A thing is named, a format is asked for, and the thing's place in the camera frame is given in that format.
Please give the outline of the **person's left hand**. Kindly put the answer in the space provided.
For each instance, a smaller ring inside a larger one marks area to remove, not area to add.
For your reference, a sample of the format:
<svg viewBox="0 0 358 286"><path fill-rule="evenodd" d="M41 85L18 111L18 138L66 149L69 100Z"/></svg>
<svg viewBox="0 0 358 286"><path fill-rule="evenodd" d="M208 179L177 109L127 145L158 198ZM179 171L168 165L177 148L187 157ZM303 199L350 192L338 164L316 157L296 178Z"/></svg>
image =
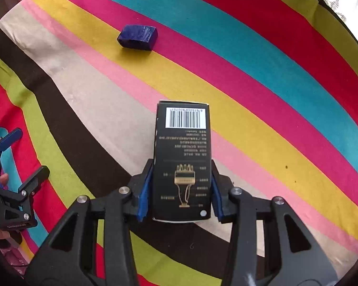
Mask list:
<svg viewBox="0 0 358 286"><path fill-rule="evenodd" d="M8 184L9 181L9 174L3 173L0 176L0 186L5 187ZM10 237L10 234L8 231L0 230L0 240L6 240Z"/></svg>

